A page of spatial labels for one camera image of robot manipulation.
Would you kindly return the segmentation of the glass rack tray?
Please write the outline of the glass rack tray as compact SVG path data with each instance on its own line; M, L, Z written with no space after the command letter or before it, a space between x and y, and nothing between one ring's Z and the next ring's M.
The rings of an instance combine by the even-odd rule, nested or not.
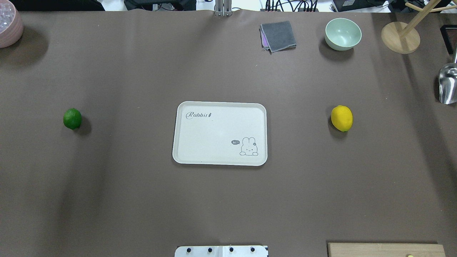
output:
M440 31L448 54L454 54L457 47L457 25L443 25Z

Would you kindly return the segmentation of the green bowl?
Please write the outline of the green bowl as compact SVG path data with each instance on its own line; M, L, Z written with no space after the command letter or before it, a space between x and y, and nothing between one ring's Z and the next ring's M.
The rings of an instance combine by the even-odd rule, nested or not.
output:
M361 42L361 28L346 18L332 19L325 26L325 42L337 51L352 49Z

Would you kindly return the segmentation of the metal scoop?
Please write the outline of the metal scoop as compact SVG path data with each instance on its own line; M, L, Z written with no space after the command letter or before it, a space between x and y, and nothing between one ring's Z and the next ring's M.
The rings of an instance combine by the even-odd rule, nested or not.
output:
M445 64L439 71L439 101L450 105L457 102L457 51L454 51L453 62Z

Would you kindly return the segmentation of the green lime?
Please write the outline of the green lime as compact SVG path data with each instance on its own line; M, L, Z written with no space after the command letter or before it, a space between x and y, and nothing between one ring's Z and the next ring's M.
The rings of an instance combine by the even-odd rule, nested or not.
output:
M75 130L81 126L82 115L77 109L68 109L63 116L63 124L65 127Z

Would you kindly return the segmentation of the white rabbit tray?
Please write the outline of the white rabbit tray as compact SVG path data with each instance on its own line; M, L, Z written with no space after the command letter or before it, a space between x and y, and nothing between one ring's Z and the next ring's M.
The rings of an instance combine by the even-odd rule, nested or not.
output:
M180 164L265 164L266 108L237 102L182 102L177 108L172 156Z

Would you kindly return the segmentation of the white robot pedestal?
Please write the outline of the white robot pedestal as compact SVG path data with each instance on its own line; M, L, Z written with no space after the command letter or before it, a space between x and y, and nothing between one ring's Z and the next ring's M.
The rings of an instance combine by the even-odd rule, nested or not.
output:
M268 257L267 246L181 246L175 250L175 257Z

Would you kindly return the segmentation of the aluminium frame post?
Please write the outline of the aluminium frame post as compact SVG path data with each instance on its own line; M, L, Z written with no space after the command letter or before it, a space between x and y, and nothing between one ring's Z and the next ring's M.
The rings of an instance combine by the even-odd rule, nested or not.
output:
M232 0L214 0L215 16L232 16Z

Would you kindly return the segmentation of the pink bowl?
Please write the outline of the pink bowl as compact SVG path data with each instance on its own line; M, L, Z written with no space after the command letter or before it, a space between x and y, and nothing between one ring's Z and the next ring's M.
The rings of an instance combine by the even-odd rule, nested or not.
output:
M0 48L16 43L22 36L24 25L16 7L9 0L0 1Z

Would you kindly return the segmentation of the wooden cutting board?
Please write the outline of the wooden cutting board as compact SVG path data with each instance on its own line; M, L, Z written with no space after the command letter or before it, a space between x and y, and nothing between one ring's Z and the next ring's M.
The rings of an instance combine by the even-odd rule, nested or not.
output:
M440 244L328 243L329 257L445 257Z

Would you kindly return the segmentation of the purple cloth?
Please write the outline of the purple cloth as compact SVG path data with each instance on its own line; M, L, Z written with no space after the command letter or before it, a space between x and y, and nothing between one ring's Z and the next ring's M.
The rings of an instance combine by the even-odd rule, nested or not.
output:
M259 31L260 31L260 33L261 33L262 48L263 48L264 50L267 50L267 51L270 50L270 47L269 47L269 44L268 44L268 41L267 41L267 39L266 39L266 36L265 36L264 32L263 32L261 29L260 29Z

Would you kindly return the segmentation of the wooden mug tree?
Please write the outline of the wooden mug tree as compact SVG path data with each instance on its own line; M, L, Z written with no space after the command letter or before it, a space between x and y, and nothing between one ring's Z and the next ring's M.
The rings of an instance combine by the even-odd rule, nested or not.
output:
M443 10L450 10L457 8L457 2L452 1L454 5L439 7L435 6L439 0L430 0L425 7L417 7L411 3L406 3L407 7L413 8L418 11L417 15L407 24L404 22L391 22L385 25L381 31L381 38L383 43L392 51L400 54L410 54L418 49L421 38L416 31L416 25L431 12L438 12Z

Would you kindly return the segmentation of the yellow lemon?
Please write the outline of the yellow lemon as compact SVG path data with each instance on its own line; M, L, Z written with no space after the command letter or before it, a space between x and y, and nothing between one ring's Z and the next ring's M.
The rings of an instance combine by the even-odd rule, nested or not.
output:
M347 132L353 124L353 114L347 106L338 105L334 107L330 114L333 126L341 132Z

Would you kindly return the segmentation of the grey folded cloth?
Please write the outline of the grey folded cloth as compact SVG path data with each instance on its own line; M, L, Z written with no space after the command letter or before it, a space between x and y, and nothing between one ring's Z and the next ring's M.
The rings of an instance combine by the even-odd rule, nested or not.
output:
M290 21L261 24L260 29L266 36L271 53L292 49L297 45Z

